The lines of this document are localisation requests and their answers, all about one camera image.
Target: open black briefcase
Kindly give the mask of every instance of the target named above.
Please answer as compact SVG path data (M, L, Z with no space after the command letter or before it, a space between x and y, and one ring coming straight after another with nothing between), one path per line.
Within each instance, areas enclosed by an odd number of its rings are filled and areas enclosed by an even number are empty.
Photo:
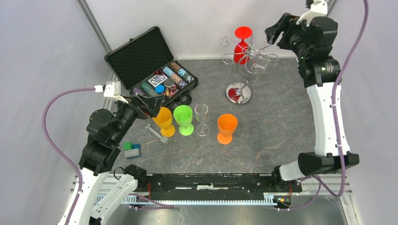
M131 94L164 95L162 106L171 111L179 105L189 105L189 92L198 85L197 77L174 60L159 27L150 28L106 54L105 61Z

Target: round chrome base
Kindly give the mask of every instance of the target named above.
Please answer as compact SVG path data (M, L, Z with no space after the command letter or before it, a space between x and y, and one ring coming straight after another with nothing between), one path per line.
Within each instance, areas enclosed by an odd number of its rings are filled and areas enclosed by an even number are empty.
M246 105L252 99L252 90L244 83L233 82L225 91L226 99L233 105Z

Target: gray hammer-shaped object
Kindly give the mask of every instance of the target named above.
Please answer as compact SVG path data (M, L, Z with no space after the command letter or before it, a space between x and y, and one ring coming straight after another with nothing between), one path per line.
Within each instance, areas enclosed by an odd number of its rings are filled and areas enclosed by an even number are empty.
M160 139L160 141L164 144L167 145L170 140L168 138L166 138L165 136L162 136L160 134L158 134L158 132L156 132L154 129L152 129L151 124L148 124L145 129L148 129L152 134L154 134L156 137L158 137Z

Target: white wall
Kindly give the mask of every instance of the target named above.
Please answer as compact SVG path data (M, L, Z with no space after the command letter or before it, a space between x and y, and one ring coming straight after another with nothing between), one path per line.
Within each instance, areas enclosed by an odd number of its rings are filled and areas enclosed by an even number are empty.
M0 224L54 225L74 171L47 143L41 116L48 101L110 78L105 52L75 0L0 1ZM75 163L101 95L77 93L50 108L55 144Z
M365 33L342 83L342 113L351 151L360 164L348 177L365 225L396 224L398 206L398 2L369 1ZM363 0L340 0L330 17L339 23L332 55L343 64L362 24Z
M283 13L301 15L304 0L87 0L112 49L118 48L150 27L159 26L178 59L221 58L236 46L223 47L220 40L234 35L239 26L253 30L253 47L263 47L265 28ZM269 53L293 56L276 46Z

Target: gray marble tabletop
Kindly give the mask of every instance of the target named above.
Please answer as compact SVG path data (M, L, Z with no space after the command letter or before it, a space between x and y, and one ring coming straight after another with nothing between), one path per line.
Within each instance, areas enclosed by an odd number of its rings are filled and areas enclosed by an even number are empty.
M295 59L280 59L269 64L264 74L249 75L253 97L244 106L232 105L224 97L230 83L244 81L234 65L222 60L179 63L199 79L191 92L190 107L208 105L206 124L210 133L206 137L196 132L182 136L173 120L176 133L165 146L145 129L150 123L160 132L152 120L136 120L121 144L141 144L142 155L125 159L122 150L113 168L134 164L148 173L270 173L275 166L296 160L300 152L314 150L313 112ZM217 119L224 113L238 119L233 141L228 145L218 143L216 138ZM192 124L196 127L199 123L194 118Z

